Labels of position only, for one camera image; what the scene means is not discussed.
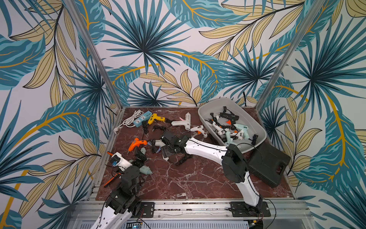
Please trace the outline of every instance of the patterned wall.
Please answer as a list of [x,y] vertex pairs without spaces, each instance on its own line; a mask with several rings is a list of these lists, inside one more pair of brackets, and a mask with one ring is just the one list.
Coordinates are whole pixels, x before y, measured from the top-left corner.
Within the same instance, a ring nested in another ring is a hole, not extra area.
[[[86,18],[102,15],[84,6]],[[0,229],[64,228],[99,167],[116,105],[62,1],[0,7]]]
[[323,29],[309,29],[315,38],[303,39],[260,112],[320,229],[366,228],[365,16],[365,1],[338,1]]
[[243,92],[253,106],[313,1],[101,0],[105,19],[90,34],[104,33],[96,47],[125,106],[242,105]]

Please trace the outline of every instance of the blue power strip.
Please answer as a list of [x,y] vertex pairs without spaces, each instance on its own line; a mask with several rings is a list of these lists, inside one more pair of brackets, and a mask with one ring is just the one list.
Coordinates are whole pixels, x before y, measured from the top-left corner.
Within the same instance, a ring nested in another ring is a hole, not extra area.
[[148,120],[151,115],[153,115],[150,111],[147,111],[145,112],[142,116],[140,116],[139,118],[137,118],[135,121],[134,121],[134,124],[136,127],[139,127],[142,125],[142,121],[145,121],[145,120]]

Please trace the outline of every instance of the gray plastic tub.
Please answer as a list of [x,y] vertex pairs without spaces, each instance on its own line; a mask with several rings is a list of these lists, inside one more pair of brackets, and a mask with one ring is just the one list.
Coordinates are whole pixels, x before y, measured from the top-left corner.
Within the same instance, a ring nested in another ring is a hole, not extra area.
[[[214,113],[216,116],[217,113],[223,112],[223,106],[226,106],[229,110],[231,110],[235,115],[239,116],[239,120],[236,121],[236,123],[244,124],[248,126],[248,134],[250,138],[253,138],[254,134],[258,135],[257,138],[257,144],[256,147],[259,146],[267,137],[266,131],[263,129],[263,127],[252,117],[250,116],[243,108],[238,106],[235,102],[233,102],[231,99],[228,98],[220,98],[212,100],[211,102],[206,103],[202,107],[198,109],[198,115],[199,119],[203,123],[203,125],[206,127],[208,132],[212,134],[212,136],[219,142],[220,145],[225,145],[225,143],[217,136],[217,134],[214,132],[215,129],[212,126],[209,126],[208,122],[205,120],[212,119],[210,113]],[[226,118],[219,118],[218,122],[222,125],[228,125],[226,122],[228,120]],[[242,140],[234,140],[235,143],[248,143],[251,144],[251,140],[249,139],[242,139]],[[248,152],[254,147],[247,145],[247,144],[241,144],[238,146],[238,149],[242,152]]]

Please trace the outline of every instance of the light blue glue gun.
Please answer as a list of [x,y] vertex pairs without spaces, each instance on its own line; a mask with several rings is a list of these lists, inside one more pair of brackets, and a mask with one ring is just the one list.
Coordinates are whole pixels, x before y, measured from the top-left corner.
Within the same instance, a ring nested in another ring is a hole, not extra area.
[[248,126],[246,126],[246,125],[243,125],[243,124],[234,124],[234,126],[236,127],[236,128],[238,128],[241,132],[243,132],[244,133],[244,139],[249,139],[249,134],[248,134],[248,131],[247,131],[247,129],[248,129]]
[[232,138],[230,137],[230,131],[226,131],[225,135],[226,135],[226,142],[225,142],[226,146],[229,146],[230,144],[237,145],[237,143],[232,141]]

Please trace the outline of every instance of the marble surface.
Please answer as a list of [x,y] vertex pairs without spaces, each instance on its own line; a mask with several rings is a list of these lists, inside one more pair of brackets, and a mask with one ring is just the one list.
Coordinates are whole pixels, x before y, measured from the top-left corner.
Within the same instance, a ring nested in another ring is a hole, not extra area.
[[[157,113],[159,116],[169,118],[170,120],[179,120],[179,117],[184,118],[185,114],[189,112],[191,114],[192,127],[201,125],[198,117],[198,108],[159,107],[140,109],[144,112],[150,110],[152,113]],[[136,108],[126,108],[123,119],[130,117],[135,110]],[[244,110],[258,120],[254,108],[244,108]],[[149,126],[148,134],[143,134],[142,126],[139,128],[127,128],[124,126],[119,129],[112,153],[119,152],[127,160],[134,159],[133,153],[127,153],[127,149],[135,138],[140,140],[142,137],[144,140],[160,139],[163,132],[160,129],[153,131],[154,125],[170,126],[165,122],[154,122]],[[172,126],[168,130],[178,136],[185,134],[211,143],[209,138],[203,138],[197,132],[186,131],[184,126]],[[142,175],[145,183],[138,194],[141,199],[242,198],[235,183],[225,178],[223,169],[219,164],[194,155],[182,165],[176,166],[175,163],[183,154],[173,155],[169,158],[169,161],[165,161],[161,152],[153,154],[149,146],[145,148],[147,149],[146,156],[148,158],[145,165],[150,167],[153,174]],[[103,187],[112,178],[112,175],[115,175],[112,168],[107,167],[96,200],[107,199],[111,190],[117,187],[119,179],[115,179],[108,186]],[[250,176],[255,188],[263,197],[292,197],[290,188],[284,178],[279,186],[271,188],[256,176]]]

